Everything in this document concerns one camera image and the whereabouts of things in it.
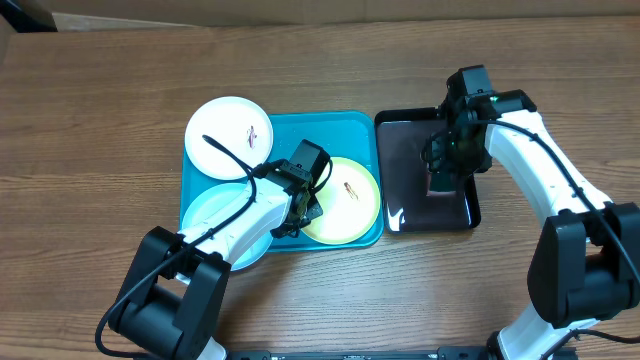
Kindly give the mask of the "white plate with red stain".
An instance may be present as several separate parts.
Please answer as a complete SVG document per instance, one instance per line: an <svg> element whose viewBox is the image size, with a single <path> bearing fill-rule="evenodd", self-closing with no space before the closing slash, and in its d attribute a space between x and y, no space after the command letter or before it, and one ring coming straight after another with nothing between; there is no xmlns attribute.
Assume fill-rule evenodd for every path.
<svg viewBox="0 0 640 360"><path fill-rule="evenodd" d="M186 126L185 150L200 172L218 180L236 180L246 174L236 161L209 144L204 135L250 167L267 160L274 142L269 116L256 103L225 96L202 105Z"/></svg>

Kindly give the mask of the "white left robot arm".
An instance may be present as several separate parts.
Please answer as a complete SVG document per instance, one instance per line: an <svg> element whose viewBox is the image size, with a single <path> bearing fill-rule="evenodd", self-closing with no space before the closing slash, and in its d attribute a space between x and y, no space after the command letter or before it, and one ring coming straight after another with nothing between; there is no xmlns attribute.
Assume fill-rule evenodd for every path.
<svg viewBox="0 0 640 360"><path fill-rule="evenodd" d="M214 338L232 264L262 236L296 236L321 215L316 194L331 161L291 159L245 170L248 186L200 223L142 239L95 343L129 359L225 359Z"/></svg>

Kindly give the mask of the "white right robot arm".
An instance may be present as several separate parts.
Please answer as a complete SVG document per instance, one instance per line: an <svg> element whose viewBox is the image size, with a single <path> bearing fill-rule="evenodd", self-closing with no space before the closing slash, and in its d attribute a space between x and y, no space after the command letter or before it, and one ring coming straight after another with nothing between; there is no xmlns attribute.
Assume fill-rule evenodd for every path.
<svg viewBox="0 0 640 360"><path fill-rule="evenodd" d="M569 340L639 304L639 208L614 203L571 163L521 90L450 91L426 141L432 173L468 176L497 160L541 223L530 303L488 341L497 359L551 359Z"/></svg>

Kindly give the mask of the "green and orange sponge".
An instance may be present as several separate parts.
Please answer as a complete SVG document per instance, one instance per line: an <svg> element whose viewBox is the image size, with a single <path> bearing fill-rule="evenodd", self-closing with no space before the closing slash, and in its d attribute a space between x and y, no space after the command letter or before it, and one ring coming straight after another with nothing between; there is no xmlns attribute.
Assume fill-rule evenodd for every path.
<svg viewBox="0 0 640 360"><path fill-rule="evenodd" d="M429 197L452 196L457 192L457 180L450 172L428 172L426 187Z"/></svg>

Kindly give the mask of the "yellow plate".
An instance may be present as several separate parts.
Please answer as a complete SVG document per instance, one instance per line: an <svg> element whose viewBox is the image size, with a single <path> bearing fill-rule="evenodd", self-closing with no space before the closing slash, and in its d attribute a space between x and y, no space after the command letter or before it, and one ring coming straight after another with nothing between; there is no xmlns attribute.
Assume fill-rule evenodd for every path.
<svg viewBox="0 0 640 360"><path fill-rule="evenodd" d="M363 165L332 157L320 178L327 180L316 194L323 214L303 228L303 233L325 245L344 245L364 236L375 224L381 195L376 179Z"/></svg>

